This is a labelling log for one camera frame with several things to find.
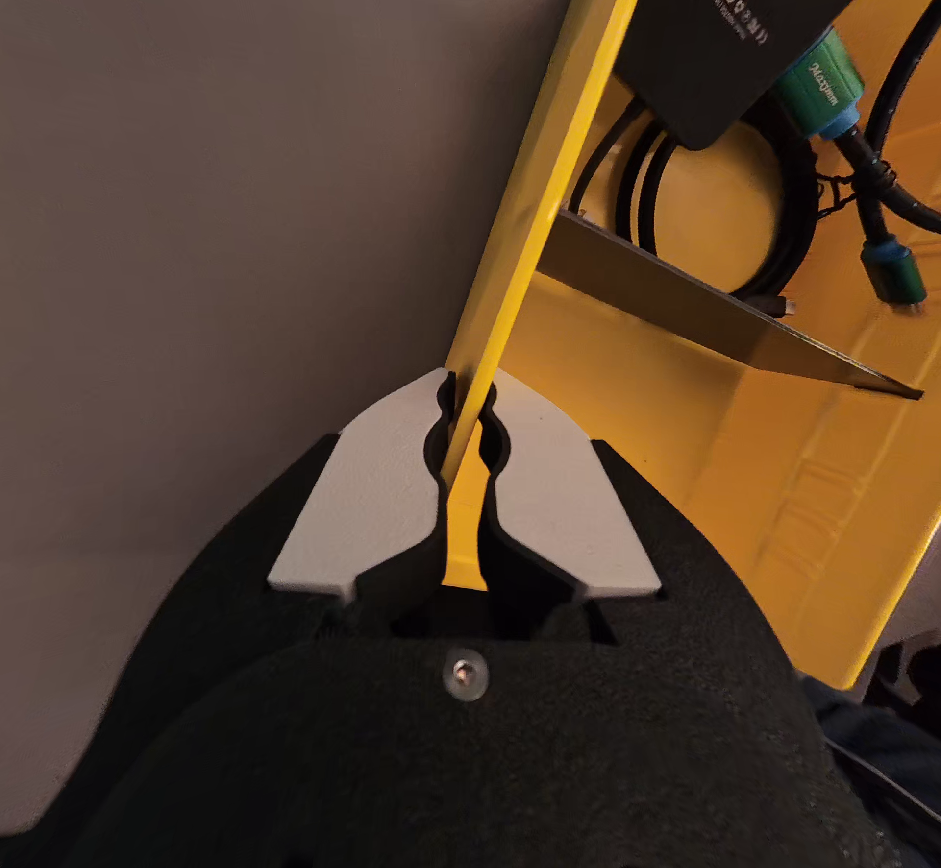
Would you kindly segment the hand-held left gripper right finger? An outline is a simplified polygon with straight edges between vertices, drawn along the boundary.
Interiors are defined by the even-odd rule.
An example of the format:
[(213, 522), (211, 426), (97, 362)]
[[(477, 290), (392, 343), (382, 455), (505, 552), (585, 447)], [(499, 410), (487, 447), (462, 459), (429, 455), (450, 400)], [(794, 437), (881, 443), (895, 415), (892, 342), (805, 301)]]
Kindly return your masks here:
[(490, 525), (577, 601), (662, 588), (587, 433), (508, 373), (490, 397)]

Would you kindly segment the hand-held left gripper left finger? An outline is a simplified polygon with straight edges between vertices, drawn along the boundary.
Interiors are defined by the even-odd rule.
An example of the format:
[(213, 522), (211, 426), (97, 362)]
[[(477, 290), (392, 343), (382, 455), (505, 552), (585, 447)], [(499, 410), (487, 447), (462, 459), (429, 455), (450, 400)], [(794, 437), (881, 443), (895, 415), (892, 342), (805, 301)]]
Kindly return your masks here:
[(445, 571), (445, 370), (344, 427), (269, 574), (282, 592), (420, 602)]

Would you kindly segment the yellow plastic bin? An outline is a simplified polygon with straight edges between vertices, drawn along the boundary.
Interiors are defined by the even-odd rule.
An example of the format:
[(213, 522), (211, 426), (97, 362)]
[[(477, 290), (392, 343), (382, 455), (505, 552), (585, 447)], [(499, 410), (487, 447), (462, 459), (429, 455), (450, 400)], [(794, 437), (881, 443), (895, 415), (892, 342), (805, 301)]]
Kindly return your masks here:
[[(881, 84), (930, 0), (853, 0), (836, 26), (867, 84)], [(919, 316), (876, 298), (852, 210), (828, 216), (786, 286), (783, 323), (923, 389), (911, 401), (720, 357), (536, 272), (549, 217), (627, 90), (602, 72), (639, 0), (571, 0), (521, 149), (453, 334), (470, 411), (445, 479), (465, 466), (471, 411), (498, 366), (607, 441), (712, 542), (759, 602), (799, 669), (853, 686), (939, 526), (939, 236), (889, 216), (918, 256)], [(715, 147), (680, 149), (656, 205), (658, 249), (719, 289), (759, 266), (783, 184), (742, 124)]]

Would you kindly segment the braided hdmi cable green plugs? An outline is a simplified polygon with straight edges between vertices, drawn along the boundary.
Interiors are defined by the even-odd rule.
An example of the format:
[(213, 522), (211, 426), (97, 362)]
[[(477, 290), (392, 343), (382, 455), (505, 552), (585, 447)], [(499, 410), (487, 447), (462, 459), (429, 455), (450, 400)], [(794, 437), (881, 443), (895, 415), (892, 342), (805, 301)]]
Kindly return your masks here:
[(858, 107), (864, 84), (835, 28), (773, 88), (798, 130), (832, 142), (849, 164), (864, 234), (861, 262), (877, 298), (897, 312), (918, 312), (927, 293), (915, 255), (888, 229), (884, 210), (935, 235), (940, 233), (940, 214), (901, 185), (883, 150), (900, 101), (939, 28), (940, 0), (931, 0), (894, 59), (864, 129)]

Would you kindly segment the black square adapter hub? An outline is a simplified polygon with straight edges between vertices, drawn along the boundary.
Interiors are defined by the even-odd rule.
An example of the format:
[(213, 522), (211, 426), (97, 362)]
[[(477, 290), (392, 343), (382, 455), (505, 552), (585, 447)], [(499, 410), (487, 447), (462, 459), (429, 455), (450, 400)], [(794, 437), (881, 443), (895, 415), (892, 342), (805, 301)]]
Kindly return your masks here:
[(853, 0), (638, 0), (614, 76), (679, 145), (711, 146)]

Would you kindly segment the dark bin divider panel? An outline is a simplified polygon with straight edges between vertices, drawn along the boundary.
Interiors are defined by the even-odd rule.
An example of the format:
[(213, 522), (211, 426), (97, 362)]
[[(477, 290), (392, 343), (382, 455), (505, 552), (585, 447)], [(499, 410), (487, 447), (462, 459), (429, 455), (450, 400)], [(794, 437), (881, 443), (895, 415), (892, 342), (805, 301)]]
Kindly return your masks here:
[(569, 211), (555, 217), (537, 271), (749, 368), (907, 401), (924, 395)]

